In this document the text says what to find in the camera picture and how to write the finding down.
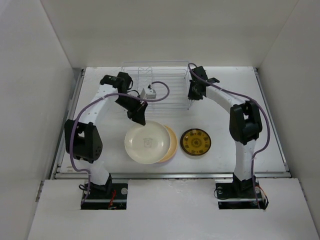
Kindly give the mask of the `tan plate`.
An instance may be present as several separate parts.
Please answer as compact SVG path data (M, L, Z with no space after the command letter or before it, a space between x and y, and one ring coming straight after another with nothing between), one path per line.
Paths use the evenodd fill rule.
M166 155L157 162L158 164L163 164L171 160L175 156L178 149L178 139L176 133L169 126L165 125L165 127L170 135L170 147Z

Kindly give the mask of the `white wire dish rack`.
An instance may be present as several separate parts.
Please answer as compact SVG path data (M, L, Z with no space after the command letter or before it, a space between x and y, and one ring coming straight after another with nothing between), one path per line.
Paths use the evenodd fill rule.
M140 94L151 88L155 98L166 99L150 102L147 112L177 112L190 108L192 102L188 99L190 74L188 60L152 60L124 61L121 71L128 73L133 80L133 89Z

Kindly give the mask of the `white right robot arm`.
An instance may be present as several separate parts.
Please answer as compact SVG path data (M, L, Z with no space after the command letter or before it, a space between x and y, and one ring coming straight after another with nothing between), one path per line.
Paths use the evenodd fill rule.
M188 98L194 101L208 98L229 114L229 133L235 142L236 151L232 193L237 199L257 199L254 160L265 148L256 151L255 146L263 130L260 114L268 122L264 110L253 98L215 85L219 81L214 77L208 78L203 66L189 63L188 69L192 78Z

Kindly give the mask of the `yellow black patterned plate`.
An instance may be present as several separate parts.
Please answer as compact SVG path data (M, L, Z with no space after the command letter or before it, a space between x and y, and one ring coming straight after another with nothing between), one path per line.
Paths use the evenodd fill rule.
M186 130L180 137L180 147L187 155L199 157L205 155L212 146L209 134L200 128Z

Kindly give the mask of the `cream white plate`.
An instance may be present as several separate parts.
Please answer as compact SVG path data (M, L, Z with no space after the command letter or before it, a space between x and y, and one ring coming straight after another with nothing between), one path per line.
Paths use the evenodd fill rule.
M128 156L139 164L155 164L170 149L171 137L167 128L159 122L148 120L145 125L135 124L124 138Z

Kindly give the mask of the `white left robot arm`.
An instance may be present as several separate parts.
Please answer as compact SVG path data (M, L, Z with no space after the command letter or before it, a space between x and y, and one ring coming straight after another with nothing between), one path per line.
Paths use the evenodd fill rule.
M147 102L128 94L133 80L128 73L119 72L116 76L105 75L91 102L72 120L64 124L65 147L73 169L88 175L88 183L81 188L85 193L93 191L100 198L107 198L112 192L112 176L100 159L103 142L97 123L101 121L112 102L126 110L127 117L141 125L146 125Z

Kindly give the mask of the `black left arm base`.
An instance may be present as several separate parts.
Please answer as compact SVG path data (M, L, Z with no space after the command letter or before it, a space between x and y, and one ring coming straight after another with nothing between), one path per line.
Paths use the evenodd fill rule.
M128 197L128 181L127 180L113 180L111 189L102 191L93 188L90 185L90 193L87 194L88 183L80 184L79 188L82 190L82 197L80 203L81 210L126 210Z

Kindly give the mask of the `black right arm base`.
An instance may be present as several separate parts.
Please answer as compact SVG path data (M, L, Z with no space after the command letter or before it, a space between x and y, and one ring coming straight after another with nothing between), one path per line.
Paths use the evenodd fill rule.
M213 194L220 210L266 210L269 206L269 199L258 182L255 187L249 184L247 189L238 191L233 182L216 181Z

